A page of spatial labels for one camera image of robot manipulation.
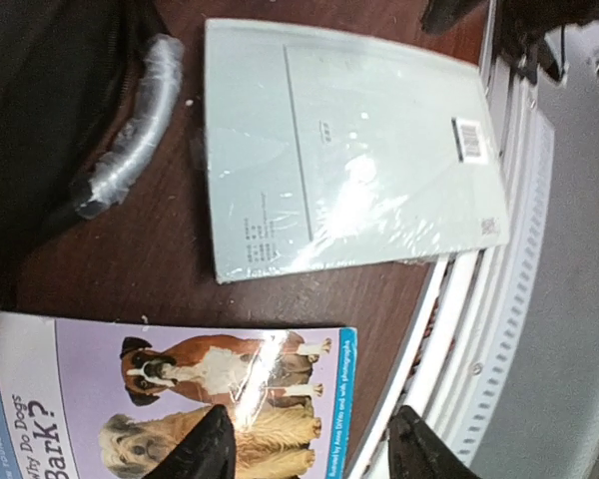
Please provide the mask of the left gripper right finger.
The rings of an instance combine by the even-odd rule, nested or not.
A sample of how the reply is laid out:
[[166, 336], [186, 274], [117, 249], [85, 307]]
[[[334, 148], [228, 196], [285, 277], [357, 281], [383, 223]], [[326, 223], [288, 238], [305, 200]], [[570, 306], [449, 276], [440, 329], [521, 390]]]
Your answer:
[[409, 405], [388, 422], [391, 479], [478, 479]]

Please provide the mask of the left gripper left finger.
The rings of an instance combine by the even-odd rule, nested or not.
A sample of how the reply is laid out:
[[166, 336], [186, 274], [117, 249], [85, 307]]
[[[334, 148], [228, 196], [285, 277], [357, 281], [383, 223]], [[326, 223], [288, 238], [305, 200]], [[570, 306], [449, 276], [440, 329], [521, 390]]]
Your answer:
[[228, 409], [216, 405], [149, 473], [149, 479], [234, 479], [237, 444]]

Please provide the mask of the dog picture book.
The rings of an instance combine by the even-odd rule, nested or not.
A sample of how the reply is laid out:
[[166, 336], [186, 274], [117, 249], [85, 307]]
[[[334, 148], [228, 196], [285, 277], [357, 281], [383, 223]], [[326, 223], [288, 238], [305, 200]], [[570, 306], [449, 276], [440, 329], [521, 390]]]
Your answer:
[[140, 478], [217, 405], [240, 478], [339, 478], [357, 332], [0, 312], [0, 478]]

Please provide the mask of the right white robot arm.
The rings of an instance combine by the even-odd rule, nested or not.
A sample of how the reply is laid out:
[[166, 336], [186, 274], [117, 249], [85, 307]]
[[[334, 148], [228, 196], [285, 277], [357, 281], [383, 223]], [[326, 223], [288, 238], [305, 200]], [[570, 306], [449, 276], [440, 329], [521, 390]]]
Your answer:
[[[481, 4], [478, 0], [429, 1], [421, 18], [428, 35], [442, 35]], [[546, 35], [556, 29], [565, 40], [568, 26], [599, 21], [598, 1], [497, 1], [495, 46], [513, 73], [535, 85], [543, 71], [554, 83], [566, 78], [566, 48], [556, 57]]]

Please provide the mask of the black student backpack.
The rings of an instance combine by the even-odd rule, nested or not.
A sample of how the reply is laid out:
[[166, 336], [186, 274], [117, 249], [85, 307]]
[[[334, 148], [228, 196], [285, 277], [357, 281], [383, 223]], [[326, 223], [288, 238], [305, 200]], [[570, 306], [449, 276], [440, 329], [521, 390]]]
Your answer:
[[181, 65], [152, 1], [0, 1], [0, 306], [32, 250], [123, 200]]

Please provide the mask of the pale green book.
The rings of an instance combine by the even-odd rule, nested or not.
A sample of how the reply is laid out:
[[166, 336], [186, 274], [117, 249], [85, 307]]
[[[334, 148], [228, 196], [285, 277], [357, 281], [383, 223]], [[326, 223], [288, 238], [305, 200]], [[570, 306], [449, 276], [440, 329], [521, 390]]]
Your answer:
[[205, 26], [220, 283], [506, 244], [498, 145], [476, 66], [351, 33]]

